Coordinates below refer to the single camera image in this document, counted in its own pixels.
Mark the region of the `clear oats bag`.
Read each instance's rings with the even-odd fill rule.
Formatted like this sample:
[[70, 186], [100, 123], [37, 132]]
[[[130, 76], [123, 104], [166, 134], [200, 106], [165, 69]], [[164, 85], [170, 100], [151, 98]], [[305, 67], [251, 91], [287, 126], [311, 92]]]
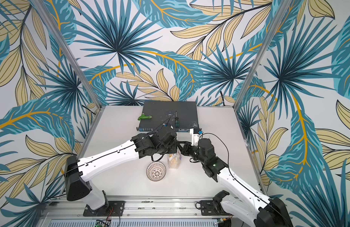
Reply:
[[168, 154], [167, 164], [169, 169], [178, 169], [181, 164], [181, 158], [180, 153]]

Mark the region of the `white patterned breakfast bowl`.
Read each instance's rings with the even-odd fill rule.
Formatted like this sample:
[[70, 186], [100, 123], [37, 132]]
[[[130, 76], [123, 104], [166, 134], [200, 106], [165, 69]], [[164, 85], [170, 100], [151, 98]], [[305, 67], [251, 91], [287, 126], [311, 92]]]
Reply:
[[146, 176], [150, 181], [158, 182], [166, 175], [166, 167], [161, 162], [153, 162], [146, 169]]

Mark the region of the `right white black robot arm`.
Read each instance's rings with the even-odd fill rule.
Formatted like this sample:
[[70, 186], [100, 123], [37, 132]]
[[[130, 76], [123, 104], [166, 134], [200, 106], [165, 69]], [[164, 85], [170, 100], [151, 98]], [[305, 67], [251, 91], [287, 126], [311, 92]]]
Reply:
[[190, 142], [178, 142], [177, 146], [182, 155], [199, 161], [205, 174], [227, 189], [220, 199], [213, 199], [217, 209], [250, 227], [293, 226], [284, 202], [279, 198], [271, 199], [238, 177], [216, 156], [209, 139], [200, 139], [194, 146]]

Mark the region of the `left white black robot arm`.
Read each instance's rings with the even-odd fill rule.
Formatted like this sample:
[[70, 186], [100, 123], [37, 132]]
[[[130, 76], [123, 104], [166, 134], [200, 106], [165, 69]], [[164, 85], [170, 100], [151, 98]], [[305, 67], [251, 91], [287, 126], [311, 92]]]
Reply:
[[154, 154], [177, 152], [177, 133], [170, 126], [158, 131], [140, 133], [122, 145], [87, 158], [72, 155], [66, 160], [64, 181], [67, 201], [82, 201], [93, 211], [107, 208], [106, 193], [91, 181], [120, 164]]

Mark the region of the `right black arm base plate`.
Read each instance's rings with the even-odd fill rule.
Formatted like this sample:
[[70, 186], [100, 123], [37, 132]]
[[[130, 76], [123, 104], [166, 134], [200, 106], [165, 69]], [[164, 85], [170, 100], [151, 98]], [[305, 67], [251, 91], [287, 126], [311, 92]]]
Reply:
[[220, 203], [213, 200], [202, 200], [195, 203], [195, 207], [201, 211], [202, 216], [230, 216], [220, 206]]

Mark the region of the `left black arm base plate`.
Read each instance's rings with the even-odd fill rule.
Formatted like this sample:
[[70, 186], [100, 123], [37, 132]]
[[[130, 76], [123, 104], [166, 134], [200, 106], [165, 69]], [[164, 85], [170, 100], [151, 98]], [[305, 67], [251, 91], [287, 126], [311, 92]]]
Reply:
[[85, 207], [83, 216], [84, 217], [121, 217], [123, 215], [123, 210], [125, 206], [125, 201], [109, 201], [103, 207], [92, 210], [88, 205]]

